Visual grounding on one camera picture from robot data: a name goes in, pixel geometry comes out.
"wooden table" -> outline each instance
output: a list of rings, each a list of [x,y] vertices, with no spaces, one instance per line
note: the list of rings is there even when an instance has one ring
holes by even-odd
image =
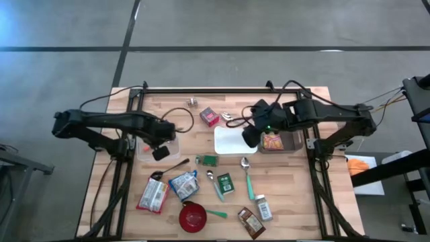
[[[330,99],[327,87],[311,87],[311,90]],[[216,175],[229,172],[233,180],[235,192],[225,195],[224,203],[218,199],[212,184],[206,177],[205,172],[208,168],[194,163],[196,155],[215,154],[214,127],[208,128],[200,120],[199,113],[210,106],[215,112],[229,112],[233,116],[240,116],[243,107],[252,105],[261,98],[270,103],[275,99],[275,94],[146,94],[143,110],[162,116],[171,108],[184,107],[186,99],[191,96],[198,99],[199,107],[191,109],[196,121],[192,130],[185,134],[177,134],[181,145],[181,158],[159,163],[144,163],[137,158],[134,160],[123,239],[251,239],[237,217],[237,212],[244,206],[259,216],[255,203],[248,198],[245,172],[239,165],[241,158],[221,157],[219,166],[211,169]],[[283,94],[279,102],[289,102],[295,99],[295,95]],[[107,112],[124,112],[127,101],[128,90],[112,96],[107,106]],[[190,125],[189,114],[181,110],[170,113],[167,119],[176,123],[177,127],[187,128]],[[319,124],[319,128],[323,138],[338,129],[335,123]],[[112,138],[116,137],[115,131],[111,129],[103,129],[102,133]],[[185,158],[189,158],[191,162],[166,173],[163,181],[167,182],[168,179],[186,171],[197,169],[200,190],[190,200],[201,204],[206,209],[228,213],[227,219],[208,214],[206,226],[199,233],[194,234],[185,232],[179,226],[178,216],[181,202],[172,190],[169,192],[161,214],[135,209],[149,175],[156,170],[171,167]],[[258,239],[320,239],[305,146],[292,154],[263,155],[257,152],[249,157],[249,161],[251,163],[249,173],[254,192],[256,195],[265,194],[273,213],[273,220],[263,223],[267,230]],[[109,162],[110,157],[107,153],[100,152],[95,157],[77,235],[83,235],[89,230],[91,205],[101,175]],[[97,200],[95,220],[99,218],[108,204],[113,168],[112,165]],[[335,157],[330,161],[329,177],[336,206],[354,229],[363,234],[357,201],[344,158]],[[116,215],[118,212],[114,214],[112,228],[116,228]],[[330,228],[327,208],[325,208],[325,217],[327,226]]]

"snack food package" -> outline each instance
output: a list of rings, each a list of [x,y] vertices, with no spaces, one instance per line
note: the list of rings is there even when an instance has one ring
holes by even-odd
[[[248,208],[242,208],[238,213],[238,216],[251,238],[256,239],[266,230],[260,220],[258,220],[258,218]]]
[[[149,210],[153,213],[160,214],[164,201],[167,198],[169,185],[157,181],[153,178],[148,179],[145,191],[136,206],[136,209]]]
[[[199,190],[200,187],[197,183],[196,177],[197,170],[194,170],[193,172],[185,172],[184,174],[169,180],[169,185],[172,187],[181,202],[185,201],[185,199],[189,198]]]
[[[279,134],[265,134],[263,136],[263,148],[268,151],[283,151],[281,136]]]

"orange object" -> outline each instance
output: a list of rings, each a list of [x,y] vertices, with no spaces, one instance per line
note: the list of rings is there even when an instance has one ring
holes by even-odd
[[[265,134],[263,136],[263,148],[267,151],[283,151],[281,136],[278,134]]]
[[[349,159],[347,164],[350,175],[356,175],[369,169],[369,165],[359,159]]]

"blue snack bag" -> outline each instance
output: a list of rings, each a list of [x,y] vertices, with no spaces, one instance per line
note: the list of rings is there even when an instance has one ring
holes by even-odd
[[[185,172],[182,175],[170,179],[169,185],[181,202],[185,201],[185,199],[195,194],[200,188],[197,183],[197,170]]]

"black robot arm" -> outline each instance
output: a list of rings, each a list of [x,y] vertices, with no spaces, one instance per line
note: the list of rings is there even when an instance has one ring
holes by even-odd
[[[346,125],[326,139],[314,141],[316,158],[325,158],[336,146],[355,136],[369,136],[376,131],[369,110],[363,104],[355,106],[325,105],[315,99],[300,99],[269,105],[260,99],[252,108],[254,125],[244,128],[242,136],[250,147],[256,147],[262,132],[297,131],[311,128],[319,122],[346,122]]]
[[[90,128],[116,128],[140,137],[154,151],[155,160],[169,155],[164,142],[175,139],[175,125],[146,112],[125,112],[106,114],[67,110],[57,112],[52,133],[57,138],[79,138],[95,150],[105,149],[112,157],[124,156],[128,149],[127,140],[111,139]]]

